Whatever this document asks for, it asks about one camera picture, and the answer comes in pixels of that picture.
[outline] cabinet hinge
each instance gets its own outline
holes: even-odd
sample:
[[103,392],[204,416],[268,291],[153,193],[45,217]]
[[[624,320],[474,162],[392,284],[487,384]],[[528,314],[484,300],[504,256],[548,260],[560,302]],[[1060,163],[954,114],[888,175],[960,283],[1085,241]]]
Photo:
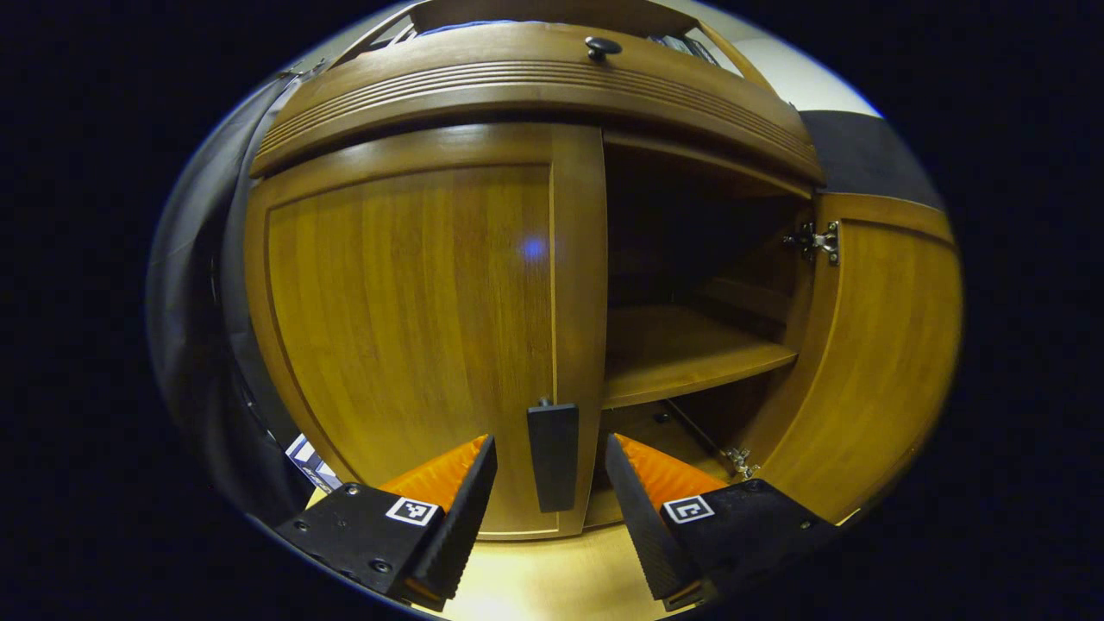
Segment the cabinet hinge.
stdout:
[[821,234],[816,232],[816,223],[806,222],[793,235],[782,238],[782,243],[802,249],[802,257],[806,261],[816,259],[817,249],[828,254],[828,263],[839,265],[839,220],[828,223],[828,230]]
[[732,462],[732,465],[735,466],[736,473],[742,475],[744,477],[744,481],[751,478],[752,475],[755,474],[755,471],[760,469],[758,464],[747,465],[747,455],[750,454],[751,451],[749,451],[747,449],[724,450],[724,456],[729,457],[729,460]]

